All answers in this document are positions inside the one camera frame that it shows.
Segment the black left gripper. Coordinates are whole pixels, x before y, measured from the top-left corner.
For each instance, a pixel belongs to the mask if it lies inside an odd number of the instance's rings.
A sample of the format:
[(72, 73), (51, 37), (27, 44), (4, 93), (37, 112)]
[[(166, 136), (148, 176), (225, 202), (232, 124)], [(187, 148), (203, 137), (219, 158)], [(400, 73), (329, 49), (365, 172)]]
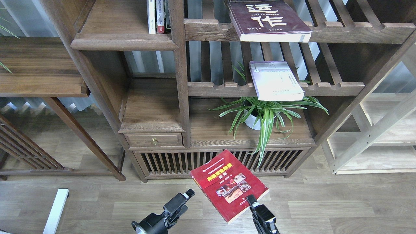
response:
[(195, 195), (195, 191), (188, 189), (185, 193), (178, 193), (163, 208), (164, 225), (167, 228), (171, 228), (176, 224), (181, 215), (183, 215), (188, 207), (187, 201)]

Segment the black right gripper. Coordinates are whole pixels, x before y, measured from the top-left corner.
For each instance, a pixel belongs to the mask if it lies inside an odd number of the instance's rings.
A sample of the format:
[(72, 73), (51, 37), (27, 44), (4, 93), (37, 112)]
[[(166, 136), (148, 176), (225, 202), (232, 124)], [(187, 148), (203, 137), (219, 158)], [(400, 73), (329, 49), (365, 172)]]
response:
[(264, 204), (260, 205), (253, 194), (247, 196), (246, 199), (252, 209), (253, 221), (258, 233), (279, 234), (275, 224), (275, 215)]

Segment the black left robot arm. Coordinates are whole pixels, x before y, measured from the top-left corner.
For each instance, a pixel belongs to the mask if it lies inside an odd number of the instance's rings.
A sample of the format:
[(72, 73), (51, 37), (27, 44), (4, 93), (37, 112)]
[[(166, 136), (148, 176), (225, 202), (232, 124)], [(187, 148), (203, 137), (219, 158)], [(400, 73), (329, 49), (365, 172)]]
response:
[(194, 195), (192, 189), (184, 194), (178, 193), (163, 206), (164, 211), (160, 215), (151, 213), (139, 223), (131, 222), (133, 229), (137, 234), (167, 234), (168, 229), (188, 210), (186, 202)]

